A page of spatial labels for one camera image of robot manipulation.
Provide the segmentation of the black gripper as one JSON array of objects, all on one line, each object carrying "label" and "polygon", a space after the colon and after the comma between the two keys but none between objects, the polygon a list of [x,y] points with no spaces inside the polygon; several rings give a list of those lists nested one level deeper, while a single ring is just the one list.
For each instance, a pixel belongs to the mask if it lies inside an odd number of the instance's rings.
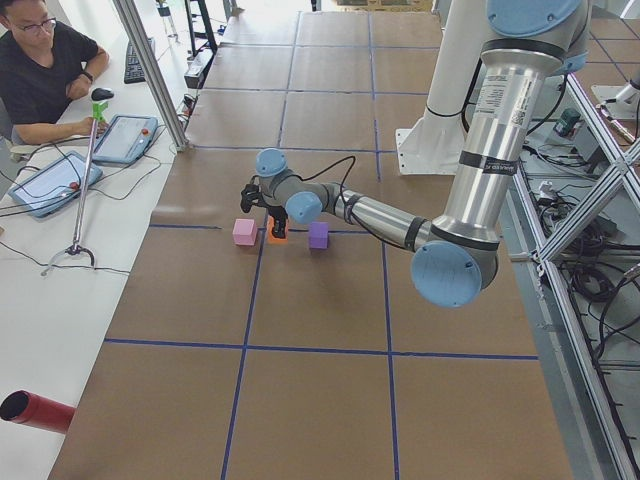
[{"label": "black gripper", "polygon": [[288,232],[288,214],[281,205],[267,203],[266,210],[271,217],[271,237],[273,239],[286,239]]}]

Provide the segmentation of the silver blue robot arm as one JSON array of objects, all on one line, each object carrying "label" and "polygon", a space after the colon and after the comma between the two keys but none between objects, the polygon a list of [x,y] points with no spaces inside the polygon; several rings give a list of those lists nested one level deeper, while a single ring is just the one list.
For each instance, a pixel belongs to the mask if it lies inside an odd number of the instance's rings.
[{"label": "silver blue robot arm", "polygon": [[269,148],[241,194],[241,207],[265,208],[273,234],[329,213],[410,251],[411,277],[429,302],[456,308],[472,302],[498,270],[496,231],[507,187],[518,169],[527,129],[545,80],[579,69],[591,5],[587,1],[485,1],[473,19],[485,32],[478,58],[486,69],[444,212],[432,219],[401,211],[293,172]]}]

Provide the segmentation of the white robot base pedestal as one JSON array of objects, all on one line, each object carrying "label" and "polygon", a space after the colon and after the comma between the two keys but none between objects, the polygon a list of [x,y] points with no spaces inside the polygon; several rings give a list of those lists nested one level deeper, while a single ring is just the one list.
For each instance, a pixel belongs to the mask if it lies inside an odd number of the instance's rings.
[{"label": "white robot base pedestal", "polygon": [[492,34],[481,0],[450,4],[422,117],[396,131],[402,175],[453,175],[465,143],[461,115],[481,48]]}]

